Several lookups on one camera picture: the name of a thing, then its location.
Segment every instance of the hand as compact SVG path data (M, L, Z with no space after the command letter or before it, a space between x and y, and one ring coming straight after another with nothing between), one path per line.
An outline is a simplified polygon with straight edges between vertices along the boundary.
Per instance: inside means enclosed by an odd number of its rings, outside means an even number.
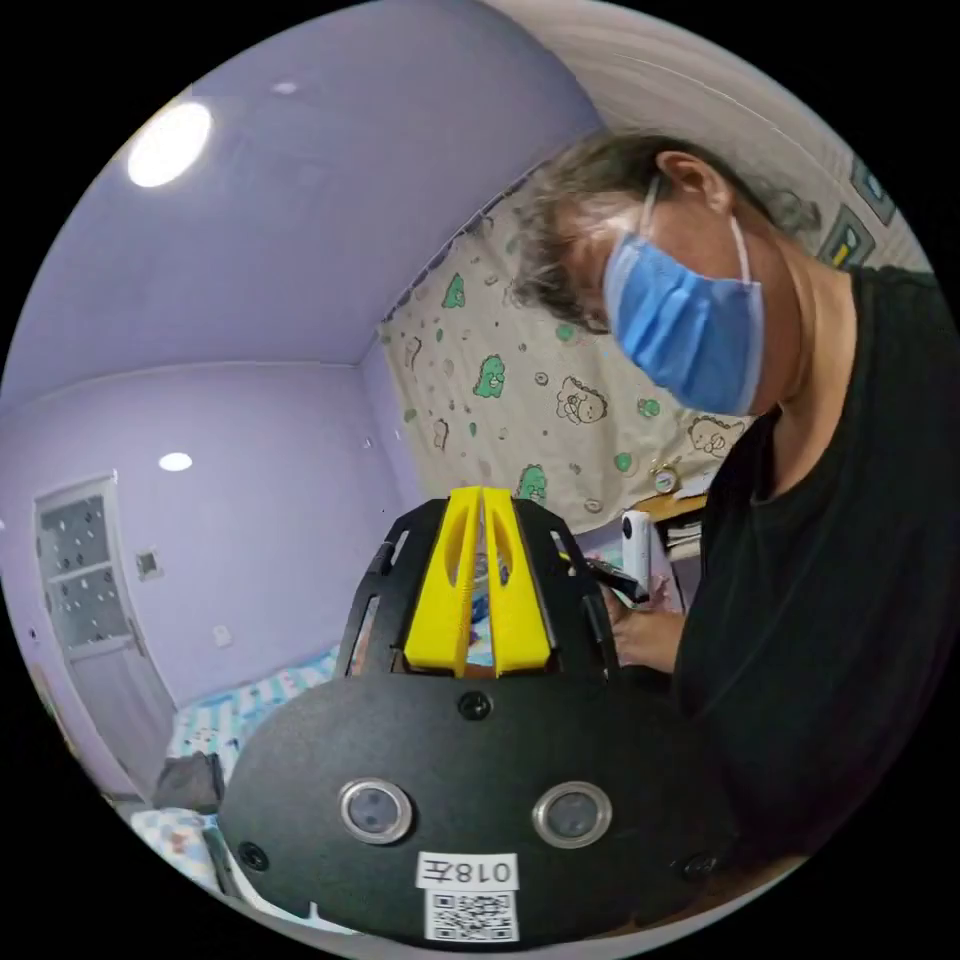
M614 633L617 631L617 625L622 623L624 617L631 613L653 613L664 610L667 606L667 586L669 580L666 577L653 578L653 592L650 599L642 610L631 610L609 587L600 584L600 592L603 594L603 603L607 608L607 616L610 618L610 626Z
M617 658L622 666L652 667L672 673L683 632L684 616L671 613L666 606L667 583L654 583L649 607L631 610L612 591L601 585Z

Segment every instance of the blue face mask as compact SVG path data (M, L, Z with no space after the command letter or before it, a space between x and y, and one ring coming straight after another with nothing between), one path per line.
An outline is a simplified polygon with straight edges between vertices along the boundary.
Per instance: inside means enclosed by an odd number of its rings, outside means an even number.
M763 359L763 297L750 280L737 221L740 280L714 280L677 263L648 239L656 181L639 235L614 250L603 278L611 331L623 352L684 406L749 413Z

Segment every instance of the ceiling light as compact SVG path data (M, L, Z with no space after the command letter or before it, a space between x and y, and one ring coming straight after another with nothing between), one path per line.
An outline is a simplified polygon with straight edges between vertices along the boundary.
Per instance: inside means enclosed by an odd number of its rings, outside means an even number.
M159 187L175 180L200 156L213 118L202 103L181 103L159 113L140 131L127 174L138 187Z
M193 461L185 453L168 453L165 457L160 458L160 469L169 470L171 473L179 473L191 466L193 466Z

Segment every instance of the yellow bracket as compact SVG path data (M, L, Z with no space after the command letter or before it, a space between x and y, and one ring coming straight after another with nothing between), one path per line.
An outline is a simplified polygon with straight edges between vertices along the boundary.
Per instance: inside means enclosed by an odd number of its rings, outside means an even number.
M550 657L550 639L510 491L485 489L482 494L496 674L543 670ZM500 558L508 571L506 583L501 583Z
M450 494L404 645L407 662L415 669L464 674L481 494L481 487L461 487Z

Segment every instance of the white door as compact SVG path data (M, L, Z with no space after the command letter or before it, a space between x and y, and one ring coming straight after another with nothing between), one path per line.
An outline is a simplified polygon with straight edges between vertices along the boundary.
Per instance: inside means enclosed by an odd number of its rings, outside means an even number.
M77 694L144 799L173 734L174 705L143 645L123 576L116 481L36 502L44 601Z

